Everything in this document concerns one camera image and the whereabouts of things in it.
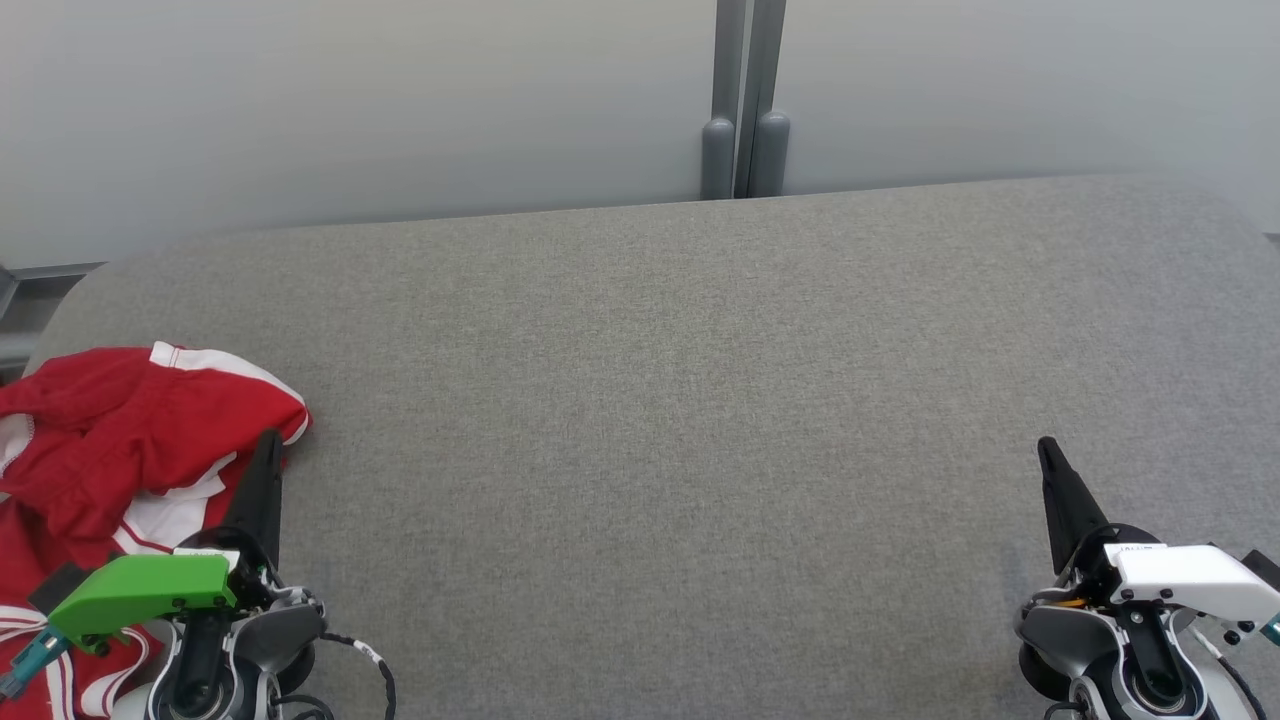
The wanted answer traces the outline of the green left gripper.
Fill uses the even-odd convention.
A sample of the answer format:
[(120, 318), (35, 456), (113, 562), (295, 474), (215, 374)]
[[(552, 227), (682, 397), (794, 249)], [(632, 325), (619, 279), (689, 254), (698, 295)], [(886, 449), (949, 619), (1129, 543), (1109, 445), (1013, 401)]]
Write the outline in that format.
[(160, 618), (239, 618), (270, 605), (278, 579), (284, 443), (265, 430), (224, 514), (170, 553), (122, 555), (58, 593), (51, 628), (92, 653), (110, 635)]

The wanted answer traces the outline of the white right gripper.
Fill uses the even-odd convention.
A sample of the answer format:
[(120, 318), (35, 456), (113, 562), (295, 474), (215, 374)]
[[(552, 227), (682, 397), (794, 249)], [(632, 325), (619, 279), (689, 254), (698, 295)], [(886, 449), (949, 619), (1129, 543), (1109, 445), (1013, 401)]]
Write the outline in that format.
[(1275, 620), (1277, 587), (1258, 568), (1215, 544), (1167, 544), (1110, 523), (1053, 437), (1036, 450), (1051, 562), (1070, 603), (1110, 615), (1130, 606), (1188, 609), (1247, 632)]

